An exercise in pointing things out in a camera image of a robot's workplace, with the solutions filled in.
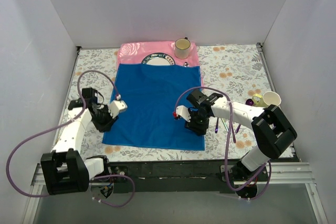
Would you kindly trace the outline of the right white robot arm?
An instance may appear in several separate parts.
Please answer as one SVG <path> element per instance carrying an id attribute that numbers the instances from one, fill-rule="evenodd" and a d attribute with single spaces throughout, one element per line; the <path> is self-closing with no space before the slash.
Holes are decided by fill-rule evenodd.
<path id="1" fill-rule="evenodd" d="M 199 87 L 186 91 L 187 100 L 192 105 L 176 105 L 174 117 L 185 120 L 185 128 L 199 136 L 205 135 L 210 118 L 228 119 L 227 136 L 235 137 L 233 124 L 251 129 L 257 145 L 248 151 L 233 167 L 225 167 L 228 178 L 251 180 L 262 166 L 271 159 L 278 159 L 297 138 L 297 132 L 286 118 L 281 108 L 269 105 L 266 108 L 246 105 L 230 100 L 227 94 L 214 90 L 205 95 Z"/>

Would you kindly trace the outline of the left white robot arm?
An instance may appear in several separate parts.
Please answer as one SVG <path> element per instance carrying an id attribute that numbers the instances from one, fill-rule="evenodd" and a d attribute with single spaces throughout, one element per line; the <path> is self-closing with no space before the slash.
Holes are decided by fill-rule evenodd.
<path id="1" fill-rule="evenodd" d="M 93 88 L 83 88 L 82 98 L 72 100 L 68 106 L 68 124 L 50 153 L 41 157 L 41 168 L 50 195 L 85 192 L 89 182 L 97 178 L 106 182 L 112 170 L 105 155 L 83 159 L 80 155 L 85 132 L 90 123 L 96 130 L 109 132 L 128 107 L 122 100 L 110 104 L 98 102 L 99 92 Z"/>

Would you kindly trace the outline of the blue satin napkin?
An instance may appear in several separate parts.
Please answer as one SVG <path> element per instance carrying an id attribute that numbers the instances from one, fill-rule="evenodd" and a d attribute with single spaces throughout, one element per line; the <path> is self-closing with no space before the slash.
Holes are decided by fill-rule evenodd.
<path id="1" fill-rule="evenodd" d="M 120 64 L 116 87 L 128 108 L 119 115 L 103 144 L 203 151 L 205 139 L 173 117 L 175 104 L 189 106 L 179 96 L 201 86 L 199 67 Z"/>

